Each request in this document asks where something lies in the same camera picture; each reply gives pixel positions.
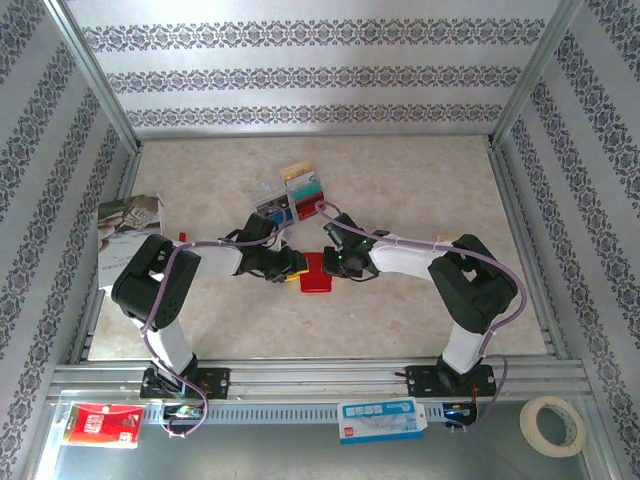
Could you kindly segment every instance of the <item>red block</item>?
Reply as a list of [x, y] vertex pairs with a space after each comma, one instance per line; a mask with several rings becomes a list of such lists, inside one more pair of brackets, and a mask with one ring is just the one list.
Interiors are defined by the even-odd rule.
[[329, 293], [331, 291], [331, 275], [322, 272], [323, 253], [308, 252], [304, 254], [309, 264], [309, 272], [300, 275], [300, 291], [302, 293]]

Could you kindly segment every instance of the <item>white label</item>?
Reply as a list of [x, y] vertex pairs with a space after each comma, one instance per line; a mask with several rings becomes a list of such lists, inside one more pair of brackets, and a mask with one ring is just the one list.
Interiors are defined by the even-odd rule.
[[340, 443], [422, 438], [427, 428], [424, 406], [415, 398], [338, 405]]

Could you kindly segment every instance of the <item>black mounting plate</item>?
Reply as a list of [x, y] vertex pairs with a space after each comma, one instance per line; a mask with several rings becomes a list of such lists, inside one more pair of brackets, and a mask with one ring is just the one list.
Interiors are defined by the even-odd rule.
[[[229, 377], [231, 370], [228, 368], [198, 368], [198, 385], [207, 394], [209, 400], [226, 400], [229, 393]], [[191, 389], [188, 390], [186, 398], [199, 398]], [[142, 387], [140, 387], [140, 398], [179, 398], [166, 389], [164, 382], [158, 379], [154, 368], [147, 368], [144, 371]]]
[[[493, 397], [496, 393], [496, 379], [491, 365], [478, 365], [461, 385], [450, 388], [438, 378], [440, 368], [435, 365], [410, 365], [405, 368], [409, 396], [416, 398], [443, 397]], [[474, 395], [473, 386], [477, 387]]]

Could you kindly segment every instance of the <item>decorative border pattern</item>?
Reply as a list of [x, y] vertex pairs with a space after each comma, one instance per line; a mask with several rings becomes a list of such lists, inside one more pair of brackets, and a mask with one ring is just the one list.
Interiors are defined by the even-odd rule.
[[598, 199], [598, 192], [591, 186], [589, 172], [544, 81], [534, 87], [531, 101], [558, 156], [585, 226], [592, 235], [596, 254], [602, 259], [600, 264], [612, 285], [611, 290], [616, 294], [616, 302], [623, 310], [622, 316], [629, 323], [627, 329], [631, 337], [636, 339], [636, 348], [640, 349], [640, 287], [634, 283], [636, 278], [630, 273], [631, 265], [618, 246], [618, 237], [611, 231], [607, 212]]
[[536, 262], [538, 264], [538, 271], [540, 272], [540, 277], [542, 278], [542, 283], [544, 285], [545, 293], [547, 294], [547, 298], [549, 299], [549, 305], [551, 306], [551, 311], [553, 312], [553, 318], [555, 319], [556, 325], [558, 326], [558, 331], [560, 332], [560, 337], [562, 338], [562, 343], [564, 344], [564, 348], [569, 354], [569, 358], [573, 358], [571, 355], [571, 347], [569, 347], [569, 342], [567, 341], [567, 335], [564, 332], [564, 328], [560, 323], [560, 317], [558, 316], [558, 309], [556, 308], [556, 302], [553, 299], [553, 295], [551, 294], [551, 287], [549, 286], [549, 280], [547, 278], [547, 273], [544, 268], [544, 264], [542, 263], [542, 258], [540, 257], [540, 252], [538, 251], [538, 245], [536, 244], [535, 237], [533, 235], [533, 229], [529, 224], [529, 220], [527, 219], [527, 211], [524, 208], [524, 204], [522, 203], [522, 198], [520, 198], [520, 192], [518, 190], [518, 184], [513, 175], [513, 171], [511, 170], [511, 165], [509, 165], [509, 157], [504, 147], [500, 147], [500, 152], [502, 153], [502, 158], [504, 159], [505, 167], [507, 168], [507, 173], [509, 174], [509, 179], [511, 180], [511, 185], [513, 185], [513, 191], [515, 193], [516, 201], [518, 202], [518, 207], [520, 208], [520, 212], [522, 212], [522, 220], [524, 222], [524, 227], [527, 230], [527, 234], [529, 235], [529, 243], [531, 248], [533, 249], [533, 254], [536, 257]]
[[7, 140], [0, 159], [0, 222], [3, 212], [9, 209], [11, 198], [22, 181], [25, 167], [31, 163], [35, 147], [40, 143], [44, 129], [49, 123], [53, 110], [58, 105], [76, 67], [73, 56], [64, 43], [57, 48], [47, 65], [38, 88], [29, 99], [29, 106], [18, 120], [13, 136]]
[[14, 0], [0, 19], [0, 85], [22, 55], [45, 15], [38, 0]]
[[502, 105], [292, 105], [128, 110], [134, 127], [287, 123], [494, 122]]
[[100, 109], [100, 102], [91, 89], [85, 93], [80, 108], [73, 119], [67, 139], [62, 144], [58, 158], [42, 191], [33, 220], [27, 227], [23, 244], [13, 260], [14, 268], [9, 271], [6, 285], [0, 296], [0, 360], [11, 342], [11, 331], [20, 317], [25, 294], [31, 288], [31, 281], [40, 264], [40, 255], [49, 240], [58, 212], [71, 183], [76, 165], [86, 144], [93, 122]]
[[553, 198], [540, 158], [531, 136], [519, 116], [511, 129], [511, 134], [522, 157], [531, 188], [536, 196], [542, 218], [547, 227], [549, 239], [555, 249], [556, 259], [562, 266], [562, 277], [569, 296], [575, 306], [578, 322], [586, 338], [586, 346], [596, 365], [598, 378], [607, 394], [607, 403], [618, 424], [620, 440], [625, 444], [625, 453], [631, 457], [631, 468], [640, 476], [640, 437], [637, 432], [638, 414], [633, 412], [633, 400], [625, 391], [627, 385], [620, 380], [620, 366], [615, 361], [611, 342], [605, 335], [600, 322], [600, 314], [591, 298], [589, 286], [585, 282], [580, 264], [576, 260], [573, 245], [569, 240], [560, 209]]
[[640, 82], [640, 15], [636, 6], [629, 0], [588, 0], [587, 5]]
[[94, 52], [326, 45], [533, 45], [542, 19], [278, 20], [110, 25], [82, 31]]
[[91, 232], [93, 215], [100, 201], [118, 143], [118, 134], [113, 127], [110, 127], [82, 196], [81, 206], [69, 233], [67, 247], [62, 254], [51, 294], [47, 298], [47, 306], [42, 311], [42, 318], [36, 327], [33, 343], [28, 350], [29, 359], [25, 363], [25, 371], [20, 375], [18, 388], [13, 394], [15, 400], [9, 405], [8, 419], [2, 425], [1, 478], [12, 478], [12, 465], [15, 464], [16, 454], [25, 440], [23, 434], [27, 431], [27, 423], [37, 402], [38, 391], [43, 381], [42, 376], [45, 374], [51, 350], [54, 348], [53, 341], [63, 318], [73, 277], [78, 270], [82, 251]]
[[348, 87], [513, 87], [519, 67], [290, 67], [110, 73], [115, 93]]
[[598, 135], [609, 161], [624, 185], [634, 209], [640, 208], [640, 149], [633, 142], [627, 126], [621, 122], [616, 107], [589, 65], [572, 33], [567, 33], [555, 51], [555, 57], [571, 83], [591, 128]]

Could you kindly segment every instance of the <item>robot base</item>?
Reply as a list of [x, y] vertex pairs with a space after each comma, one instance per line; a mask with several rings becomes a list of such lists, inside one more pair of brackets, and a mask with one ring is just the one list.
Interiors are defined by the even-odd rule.
[[[231, 370], [228, 368], [198, 368], [195, 384], [207, 394], [209, 400], [226, 400], [230, 374]], [[187, 388], [186, 395], [182, 395], [172, 383], [159, 376], [157, 368], [152, 366], [144, 371], [140, 398], [200, 398], [200, 396], [190, 388]]]
[[452, 375], [442, 365], [411, 365], [402, 376], [409, 396], [416, 398], [493, 397], [496, 393], [491, 365], [476, 365], [464, 375]]

